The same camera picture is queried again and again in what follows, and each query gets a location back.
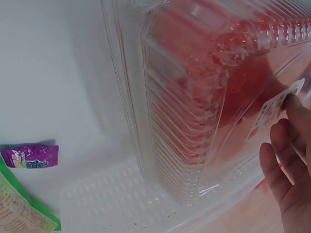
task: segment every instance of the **candy wrapper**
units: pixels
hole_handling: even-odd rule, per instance
[[[0,152],[8,167],[47,168],[58,164],[58,146],[25,145]]]

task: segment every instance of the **hand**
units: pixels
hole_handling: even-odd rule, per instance
[[[262,144],[260,164],[279,204],[285,233],[310,233],[311,111],[296,96],[286,102],[286,110],[289,120],[271,128],[271,144]]]

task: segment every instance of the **plastic container lid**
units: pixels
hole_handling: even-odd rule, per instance
[[[110,46],[140,167],[180,203],[254,158],[290,93],[310,105],[307,1],[113,5]]]

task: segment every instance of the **snack bag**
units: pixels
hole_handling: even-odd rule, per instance
[[[58,146],[24,145],[0,152],[8,167],[47,168],[58,164]]]
[[[0,158],[0,232],[60,231],[60,220],[32,199]]]

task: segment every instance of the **green package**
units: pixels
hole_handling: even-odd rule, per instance
[[[0,231],[50,233],[60,231],[59,218],[31,198],[0,158]]]

